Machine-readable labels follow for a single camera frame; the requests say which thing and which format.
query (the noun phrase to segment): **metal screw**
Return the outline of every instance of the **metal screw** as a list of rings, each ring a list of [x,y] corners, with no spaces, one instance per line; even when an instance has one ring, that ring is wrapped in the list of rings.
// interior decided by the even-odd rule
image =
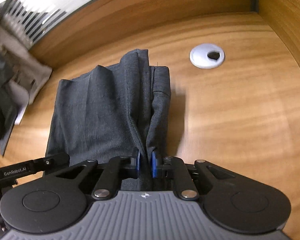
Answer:
[[[181,195],[184,198],[194,198],[197,196],[197,192],[195,192],[194,190],[191,190],[191,189],[187,189],[187,190],[182,191]]]
[[[102,189],[97,189],[93,194],[96,197],[107,197],[110,194],[110,191],[102,188]]]

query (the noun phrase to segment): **folded gray pants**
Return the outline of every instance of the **folded gray pants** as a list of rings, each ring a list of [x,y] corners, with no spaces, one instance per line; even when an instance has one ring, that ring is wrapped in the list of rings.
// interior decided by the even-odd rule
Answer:
[[[149,66],[148,50],[133,50],[120,63],[97,66],[59,82],[46,156],[66,152],[70,165],[106,163],[140,152],[140,177],[122,190],[152,190],[151,156],[166,155],[171,90],[169,69]]]

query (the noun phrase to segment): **ribbed gray surface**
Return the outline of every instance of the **ribbed gray surface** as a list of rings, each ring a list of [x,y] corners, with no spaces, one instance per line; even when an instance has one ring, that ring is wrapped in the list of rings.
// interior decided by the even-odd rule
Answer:
[[[199,205],[171,191],[119,191],[112,200],[95,202],[76,225],[49,235],[9,231],[4,240],[287,240],[281,231],[262,236],[238,235],[215,225]]]

